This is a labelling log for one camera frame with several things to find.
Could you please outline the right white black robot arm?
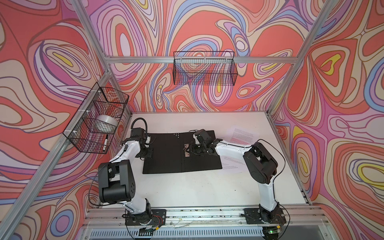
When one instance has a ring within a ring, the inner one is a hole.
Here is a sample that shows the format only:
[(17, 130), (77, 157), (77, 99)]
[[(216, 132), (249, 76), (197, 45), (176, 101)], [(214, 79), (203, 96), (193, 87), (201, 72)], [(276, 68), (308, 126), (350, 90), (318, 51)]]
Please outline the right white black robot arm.
[(274, 220), (280, 210), (274, 188), (274, 180), (278, 175), (278, 162), (263, 144), (256, 142), (250, 146), (235, 145), (222, 139), (216, 139), (208, 144), (196, 140), (189, 144), (185, 151), (197, 156), (213, 155), (244, 160), (251, 177), (258, 183), (259, 218), (263, 223), (271, 223)]

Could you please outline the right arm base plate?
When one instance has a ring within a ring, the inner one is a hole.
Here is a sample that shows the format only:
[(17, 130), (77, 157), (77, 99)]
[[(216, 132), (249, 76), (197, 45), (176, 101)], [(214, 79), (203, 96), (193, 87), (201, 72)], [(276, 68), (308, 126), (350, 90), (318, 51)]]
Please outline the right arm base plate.
[(287, 223), (283, 210), (277, 206), (271, 212), (264, 208), (246, 208), (241, 217), (246, 219), (247, 224), (267, 224), (267, 225), (284, 225)]

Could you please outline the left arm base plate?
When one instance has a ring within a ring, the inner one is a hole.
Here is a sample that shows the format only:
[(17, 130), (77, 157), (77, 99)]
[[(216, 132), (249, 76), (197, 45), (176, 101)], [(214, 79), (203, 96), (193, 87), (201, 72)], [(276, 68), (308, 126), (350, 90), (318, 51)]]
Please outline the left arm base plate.
[(126, 226), (143, 226), (143, 227), (161, 227), (166, 223), (167, 210), (155, 209), (152, 213), (144, 212), (142, 214), (133, 215), (125, 213), (122, 215), (125, 219)]

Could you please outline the teal file folder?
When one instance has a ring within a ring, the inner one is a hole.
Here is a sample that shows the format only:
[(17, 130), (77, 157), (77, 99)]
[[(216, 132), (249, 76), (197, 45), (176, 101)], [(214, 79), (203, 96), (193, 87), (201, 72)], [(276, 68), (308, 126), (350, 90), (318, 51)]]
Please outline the teal file folder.
[(186, 144), (193, 143), (193, 133), (150, 134), (154, 140), (150, 144), (153, 149), (151, 158), (144, 160), (143, 174), (172, 174), (221, 170), (223, 168), (219, 156), (190, 154), (186, 156)]

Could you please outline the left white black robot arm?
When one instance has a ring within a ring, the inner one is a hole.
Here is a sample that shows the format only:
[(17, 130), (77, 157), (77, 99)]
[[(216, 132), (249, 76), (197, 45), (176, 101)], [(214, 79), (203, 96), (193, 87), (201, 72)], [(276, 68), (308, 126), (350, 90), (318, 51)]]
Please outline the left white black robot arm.
[(103, 204), (121, 205), (135, 221), (153, 217), (149, 201), (136, 195), (136, 182), (131, 166), (141, 151), (138, 141), (127, 141), (108, 163), (98, 167), (99, 199)]

